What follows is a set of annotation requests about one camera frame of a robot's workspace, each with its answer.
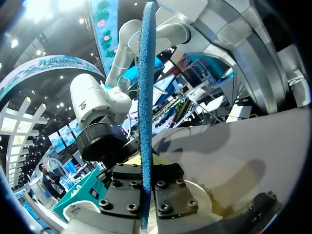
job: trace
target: robotic arm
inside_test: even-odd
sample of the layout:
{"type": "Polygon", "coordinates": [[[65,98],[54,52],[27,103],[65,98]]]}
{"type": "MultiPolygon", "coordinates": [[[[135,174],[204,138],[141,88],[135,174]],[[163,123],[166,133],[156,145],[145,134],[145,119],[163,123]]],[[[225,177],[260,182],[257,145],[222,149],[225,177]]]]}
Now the robotic arm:
{"type": "MultiPolygon", "coordinates": [[[[122,75],[138,56],[140,20],[125,23],[119,31],[119,45],[105,86],[101,86],[91,75],[81,74],[74,78],[70,91],[73,108],[83,130],[104,116],[117,125],[124,122],[131,108],[128,88],[130,81],[122,75]]],[[[191,38],[188,27],[183,23],[160,25],[156,29],[156,54],[170,46],[187,43],[191,38]]]]}

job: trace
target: screw head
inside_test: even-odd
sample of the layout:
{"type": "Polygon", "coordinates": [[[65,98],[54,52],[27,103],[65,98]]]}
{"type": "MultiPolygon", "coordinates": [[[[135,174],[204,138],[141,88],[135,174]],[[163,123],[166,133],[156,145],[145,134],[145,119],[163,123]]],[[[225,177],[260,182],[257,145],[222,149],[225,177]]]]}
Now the screw head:
{"type": "Polygon", "coordinates": [[[101,208],[103,208],[105,210],[111,210],[113,208],[113,205],[106,199],[101,199],[99,201],[99,205],[101,208]]]}
{"type": "Polygon", "coordinates": [[[162,205],[160,205],[158,211],[161,214],[168,214],[171,211],[171,207],[168,204],[162,204],[162,205]]]}
{"type": "Polygon", "coordinates": [[[184,182],[183,179],[177,179],[175,182],[176,182],[176,184],[177,184],[179,187],[185,187],[185,186],[186,186],[186,184],[185,184],[185,182],[184,182]]]}
{"type": "Polygon", "coordinates": [[[137,213],[138,206],[136,204],[129,204],[127,205],[127,210],[130,211],[131,213],[137,213]]]}
{"type": "Polygon", "coordinates": [[[165,181],[158,181],[158,182],[157,182],[157,186],[158,186],[160,189],[164,189],[164,188],[166,188],[167,183],[166,183],[165,181]]]}
{"type": "Polygon", "coordinates": [[[195,199],[189,199],[187,201],[187,204],[190,208],[197,208],[198,207],[198,202],[195,199]]]}
{"type": "Polygon", "coordinates": [[[132,180],[130,182],[130,187],[134,188],[134,189],[138,189],[140,187],[140,184],[139,184],[139,182],[137,180],[132,180]]]}
{"type": "Polygon", "coordinates": [[[112,180],[112,184],[115,186],[115,187],[120,187],[122,186],[121,182],[119,179],[113,179],[112,180]]]}

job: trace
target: cable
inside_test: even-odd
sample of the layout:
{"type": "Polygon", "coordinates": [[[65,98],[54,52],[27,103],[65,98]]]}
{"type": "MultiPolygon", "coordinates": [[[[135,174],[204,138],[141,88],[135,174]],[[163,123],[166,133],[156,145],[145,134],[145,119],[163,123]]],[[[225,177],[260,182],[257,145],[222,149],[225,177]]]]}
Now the cable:
{"type": "Polygon", "coordinates": [[[239,116],[232,116],[232,115],[228,115],[228,116],[230,116],[230,117],[234,117],[234,118],[241,118],[241,119],[248,119],[249,117],[251,117],[251,116],[256,116],[256,117],[259,117],[259,116],[257,116],[256,114],[251,114],[250,116],[248,116],[248,118],[245,118],[245,117],[239,117],[239,116]]]}
{"type": "Polygon", "coordinates": [[[128,91],[128,93],[131,93],[131,92],[137,92],[137,89],[132,89],[128,91]]]}
{"type": "Polygon", "coordinates": [[[251,116],[256,116],[256,117],[259,117],[259,116],[257,116],[256,114],[252,114],[252,115],[250,115],[250,116],[248,116],[248,117],[251,117],[251,116]]]}
{"type": "Polygon", "coordinates": [[[232,82],[232,100],[231,100],[231,105],[233,106],[233,103],[234,103],[234,70],[232,70],[232,72],[231,72],[231,74],[232,74],[232,79],[233,79],[233,82],[232,82]]]}
{"type": "Polygon", "coordinates": [[[304,78],[304,77],[300,77],[300,78],[291,79],[291,80],[288,82],[288,84],[289,84],[289,86],[290,86],[292,92],[294,91],[294,85],[297,83],[297,81],[303,80],[303,79],[305,79],[305,78],[304,78]]]}
{"type": "Polygon", "coordinates": [[[128,113],[128,118],[129,118],[129,131],[128,131],[128,136],[127,138],[129,139],[130,134],[131,134],[131,119],[130,119],[130,114],[128,113]]]}

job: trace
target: ceiling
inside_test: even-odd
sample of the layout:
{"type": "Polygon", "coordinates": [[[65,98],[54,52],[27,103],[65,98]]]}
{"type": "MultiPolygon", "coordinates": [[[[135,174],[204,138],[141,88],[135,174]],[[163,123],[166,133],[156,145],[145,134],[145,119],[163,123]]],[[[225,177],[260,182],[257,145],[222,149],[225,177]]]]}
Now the ceiling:
{"type": "MultiPolygon", "coordinates": [[[[99,60],[97,45],[92,30],[91,18],[87,0],[76,0],[80,5],[60,11],[61,0],[50,0],[48,11],[40,21],[35,22],[28,8],[20,6],[18,1],[5,4],[0,11],[2,22],[15,19],[10,28],[7,28],[0,39],[0,81],[3,80],[17,66],[41,56],[67,55],[84,59],[98,67],[104,73],[99,60]],[[3,9],[12,9],[13,15],[3,17],[3,9]],[[12,48],[13,40],[18,45],[12,48]]],[[[141,19],[145,3],[148,0],[120,0],[118,9],[118,28],[132,19],[141,19]]],[[[44,80],[28,79],[24,81],[18,90],[9,94],[9,108],[18,110],[26,97],[31,98],[31,104],[26,111],[33,115],[36,109],[44,103],[46,111],[43,117],[48,120],[46,125],[37,124],[34,129],[39,130],[38,137],[29,137],[34,145],[29,146],[29,154],[26,156],[22,172],[19,176],[19,184],[13,189],[18,189],[28,182],[27,174],[31,175],[44,153],[51,145],[48,136],[60,129],[71,120],[75,119],[72,109],[69,87],[78,71],[63,74],[62,70],[53,73],[53,77],[45,77],[44,80]]],[[[5,158],[8,144],[8,136],[1,135],[0,162],[5,170],[5,158]]]]}

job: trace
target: man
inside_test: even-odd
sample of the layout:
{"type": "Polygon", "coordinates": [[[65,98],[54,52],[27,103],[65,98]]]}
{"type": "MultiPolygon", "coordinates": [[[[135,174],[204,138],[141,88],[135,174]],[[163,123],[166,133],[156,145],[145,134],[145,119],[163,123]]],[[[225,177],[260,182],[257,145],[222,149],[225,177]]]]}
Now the man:
{"type": "Polygon", "coordinates": [[[48,172],[46,167],[41,163],[39,170],[43,173],[42,182],[49,193],[60,201],[66,194],[65,188],[59,183],[59,176],[53,172],[48,172]]]}

